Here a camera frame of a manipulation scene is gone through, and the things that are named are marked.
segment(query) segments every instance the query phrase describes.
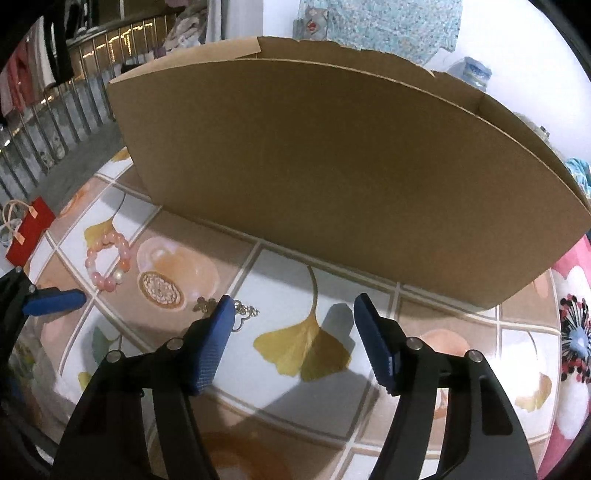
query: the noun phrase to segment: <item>pink beaded bracelet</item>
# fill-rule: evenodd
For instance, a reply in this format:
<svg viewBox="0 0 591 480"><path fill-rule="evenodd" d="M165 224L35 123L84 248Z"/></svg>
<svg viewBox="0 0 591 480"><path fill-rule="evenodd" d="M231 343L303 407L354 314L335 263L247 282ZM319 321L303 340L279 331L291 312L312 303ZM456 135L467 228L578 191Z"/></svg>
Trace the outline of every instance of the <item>pink beaded bracelet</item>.
<svg viewBox="0 0 591 480"><path fill-rule="evenodd" d="M110 247L117 247L119 250L119 262L117 267L111 275L106 278L96 271L95 260L98 252ZM92 284L99 289L99 291L115 291L115 287L123 282L124 273L129 271L131 259L131 250L129 250L129 243L123 235L117 232L109 232L104 234L92 247L86 252L86 260L84 266L88 272Z"/></svg>

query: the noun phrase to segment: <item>tile pattern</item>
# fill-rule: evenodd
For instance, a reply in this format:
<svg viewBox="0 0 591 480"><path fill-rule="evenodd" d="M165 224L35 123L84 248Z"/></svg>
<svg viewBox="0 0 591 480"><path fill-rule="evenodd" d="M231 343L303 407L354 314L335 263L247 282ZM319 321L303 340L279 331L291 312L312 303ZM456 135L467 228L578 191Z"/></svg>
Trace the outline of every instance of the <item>tile pattern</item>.
<svg viewBox="0 0 591 480"><path fill-rule="evenodd" d="M201 318L193 311L199 296L228 293L260 315L230 336L213 386L191 400L218 470L240 478L367 478L397 407L376 384L353 322L353 301L367 292L381 315L435 349L456 355L481 350L539 462L560 378L556 294L543 280L547 274L502 306L478 309L158 210L131 159L119 156L83 188L27 267L39 286L87 292L83 309L33 323L62 394L77 401L108 349L149 352ZM84 232L110 218L130 241L131 269L115 292L99 293L84 266ZM109 272L116 261L114 249L101 252L99 271ZM173 304L163 305L146 287L147 274L176 288ZM298 340L310 332L312 344ZM436 469L446 408L441 390L422 476ZM150 395L144 424L147 432L154 427ZM157 439L151 452L154 471L164 476Z"/></svg>

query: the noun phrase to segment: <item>metal railing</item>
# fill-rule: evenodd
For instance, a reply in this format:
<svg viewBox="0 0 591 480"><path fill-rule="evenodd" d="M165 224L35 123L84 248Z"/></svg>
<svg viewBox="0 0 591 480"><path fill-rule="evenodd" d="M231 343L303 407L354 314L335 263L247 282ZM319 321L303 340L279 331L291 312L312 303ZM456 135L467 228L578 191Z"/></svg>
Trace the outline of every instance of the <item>metal railing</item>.
<svg viewBox="0 0 591 480"><path fill-rule="evenodd" d="M0 131L0 203L29 196L51 168L113 121L106 84L123 64L143 63L162 46L182 9L136 16L69 42L74 78L46 89L36 105L11 112Z"/></svg>

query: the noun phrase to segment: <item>screw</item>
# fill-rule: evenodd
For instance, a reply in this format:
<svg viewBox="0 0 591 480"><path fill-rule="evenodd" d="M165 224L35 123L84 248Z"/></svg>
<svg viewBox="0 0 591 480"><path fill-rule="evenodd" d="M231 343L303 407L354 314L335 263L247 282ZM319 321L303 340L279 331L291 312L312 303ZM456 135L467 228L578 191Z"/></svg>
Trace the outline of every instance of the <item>screw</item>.
<svg viewBox="0 0 591 480"><path fill-rule="evenodd" d="M111 350L107 353L106 359L110 364L115 364L121 359L121 352L118 350Z"/></svg>
<svg viewBox="0 0 591 480"><path fill-rule="evenodd" d="M479 364L484 359L484 356L478 350L468 350L468 358Z"/></svg>
<svg viewBox="0 0 591 480"><path fill-rule="evenodd" d="M168 350L178 350L183 346L183 339L182 338L171 338L168 342L166 342L166 348Z"/></svg>
<svg viewBox="0 0 591 480"><path fill-rule="evenodd" d="M423 348L423 342L421 341L421 339L417 337L408 337L407 347L411 350L420 350L421 348Z"/></svg>

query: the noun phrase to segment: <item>ginkgo leaf pattern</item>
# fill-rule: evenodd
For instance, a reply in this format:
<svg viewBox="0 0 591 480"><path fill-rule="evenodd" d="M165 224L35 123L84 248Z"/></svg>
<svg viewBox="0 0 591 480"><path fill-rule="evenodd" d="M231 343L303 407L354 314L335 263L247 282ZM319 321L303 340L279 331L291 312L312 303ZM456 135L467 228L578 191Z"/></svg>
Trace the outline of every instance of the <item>ginkgo leaf pattern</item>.
<svg viewBox="0 0 591 480"><path fill-rule="evenodd" d="M254 341L254 348L268 362L275 364L281 375L304 382L317 380L347 368L351 360L347 349L331 334L320 328L316 319L318 283L308 266L312 280L313 300L310 313L297 325L264 333Z"/></svg>
<svg viewBox="0 0 591 480"><path fill-rule="evenodd" d="M540 374L540 384L535 393L530 397L517 397L515 405L527 410L529 413L541 408L552 392L552 380L544 374Z"/></svg>
<svg viewBox="0 0 591 480"><path fill-rule="evenodd" d="M125 195L123 195L121 203L119 204L117 210L115 210L115 213L111 216L111 218L108 218L104 222L97 223L96 225L91 225L86 230L84 230L84 240L86 240L86 246L88 248L93 248L96 245L96 243L101 240L104 234L117 231L115 230L115 226L113 225L113 219L115 218L115 215L117 215L119 210L121 210L124 201Z"/></svg>
<svg viewBox="0 0 591 480"><path fill-rule="evenodd" d="M90 375L88 372L80 372L78 374L78 383L80 384L80 388L82 389L82 391L86 389L86 387L90 383L91 378L92 375Z"/></svg>
<svg viewBox="0 0 591 480"><path fill-rule="evenodd" d="M122 160L127 160L129 158L129 152L127 151L127 147L123 147L119 150L113 158L111 158L111 162L118 162Z"/></svg>

